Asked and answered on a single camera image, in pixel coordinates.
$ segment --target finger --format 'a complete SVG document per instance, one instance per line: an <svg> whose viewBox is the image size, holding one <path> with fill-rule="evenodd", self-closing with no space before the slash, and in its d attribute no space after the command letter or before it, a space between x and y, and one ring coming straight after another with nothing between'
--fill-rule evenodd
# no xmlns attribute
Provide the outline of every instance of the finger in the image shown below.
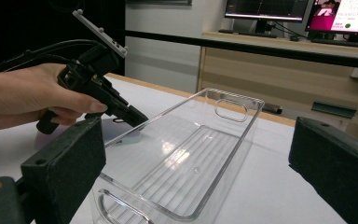
<svg viewBox="0 0 358 224"><path fill-rule="evenodd" d="M79 113L102 113L108 108L107 105L87 94L65 88L59 88L54 93L56 94L55 97L50 98L54 101L51 103L52 105L68 108Z"/></svg>
<svg viewBox="0 0 358 224"><path fill-rule="evenodd" d="M50 107L48 110L54 112L54 114L56 114L58 116L61 116L63 118L67 118L67 119L77 119L82 115L82 113L77 112L75 110L62 108L62 107L58 107L58 106Z"/></svg>
<svg viewBox="0 0 358 224"><path fill-rule="evenodd" d="M76 119L68 119L68 118L63 118L61 116L56 116L54 118L51 119L52 123L58 123L64 126L70 126L74 123L76 123Z"/></svg>

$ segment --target monitor screen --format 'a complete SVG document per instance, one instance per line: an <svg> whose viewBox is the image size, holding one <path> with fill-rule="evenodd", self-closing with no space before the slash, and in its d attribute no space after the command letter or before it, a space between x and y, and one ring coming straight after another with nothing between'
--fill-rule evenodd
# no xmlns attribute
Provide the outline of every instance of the monitor screen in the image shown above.
<svg viewBox="0 0 358 224"><path fill-rule="evenodd" d="M306 31L358 35L358 0L314 0Z"/></svg>
<svg viewBox="0 0 358 224"><path fill-rule="evenodd" d="M302 22L308 0L227 0L226 18Z"/></svg>

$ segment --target white table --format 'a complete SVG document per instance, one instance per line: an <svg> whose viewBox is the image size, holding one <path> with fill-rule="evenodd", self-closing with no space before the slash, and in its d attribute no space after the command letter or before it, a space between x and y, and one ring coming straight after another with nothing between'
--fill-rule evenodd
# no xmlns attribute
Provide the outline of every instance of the white table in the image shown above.
<svg viewBox="0 0 358 224"><path fill-rule="evenodd" d="M184 100L109 78L130 104L149 118ZM340 224L345 221L288 166L294 127L260 119L255 142L215 223ZM0 131L0 176L21 177L20 165L35 153L35 123ZM92 223L86 198L71 223Z"/></svg>

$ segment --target wooden desk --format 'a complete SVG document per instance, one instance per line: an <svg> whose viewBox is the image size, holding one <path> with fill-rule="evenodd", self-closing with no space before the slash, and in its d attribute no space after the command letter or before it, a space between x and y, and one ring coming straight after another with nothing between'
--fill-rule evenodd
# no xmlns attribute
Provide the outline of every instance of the wooden desk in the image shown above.
<svg viewBox="0 0 358 224"><path fill-rule="evenodd" d="M205 33L205 38L246 43L309 53L345 55L358 59L358 49L291 42L244 35ZM350 77L353 67L307 62L240 52L202 48L198 90L216 88L264 100L266 103L348 122L346 132L358 137L358 79ZM345 119L311 110L315 101L342 105L357 110L355 117Z"/></svg>

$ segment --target transparent storage container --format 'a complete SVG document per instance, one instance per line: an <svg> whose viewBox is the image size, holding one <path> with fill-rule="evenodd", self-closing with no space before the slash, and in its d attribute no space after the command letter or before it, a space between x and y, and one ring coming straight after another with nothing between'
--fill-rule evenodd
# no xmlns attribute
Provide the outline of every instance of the transparent storage container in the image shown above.
<svg viewBox="0 0 358 224"><path fill-rule="evenodd" d="M264 102L205 89L105 144L94 223L213 223Z"/></svg>

